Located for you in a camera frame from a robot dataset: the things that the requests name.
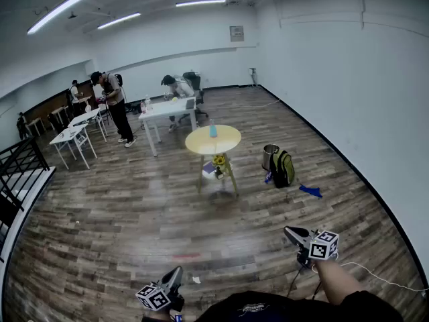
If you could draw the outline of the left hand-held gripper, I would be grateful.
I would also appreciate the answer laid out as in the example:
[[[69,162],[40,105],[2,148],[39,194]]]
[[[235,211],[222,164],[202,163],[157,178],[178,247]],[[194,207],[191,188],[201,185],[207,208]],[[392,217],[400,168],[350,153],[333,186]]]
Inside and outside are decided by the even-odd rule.
[[[178,293],[182,283],[183,268],[175,267],[162,278],[163,287],[150,284],[144,286],[135,296],[139,302],[151,311],[160,311],[162,309],[174,309],[181,311],[184,306],[184,298]]]

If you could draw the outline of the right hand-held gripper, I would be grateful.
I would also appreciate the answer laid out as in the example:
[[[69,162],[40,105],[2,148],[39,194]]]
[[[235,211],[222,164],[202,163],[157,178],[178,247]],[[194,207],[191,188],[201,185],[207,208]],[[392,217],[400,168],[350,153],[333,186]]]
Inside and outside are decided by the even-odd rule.
[[[285,236],[296,246],[300,247],[298,262],[306,267],[311,267],[313,260],[328,260],[337,255],[339,234],[331,231],[314,233],[303,227],[284,227]]]

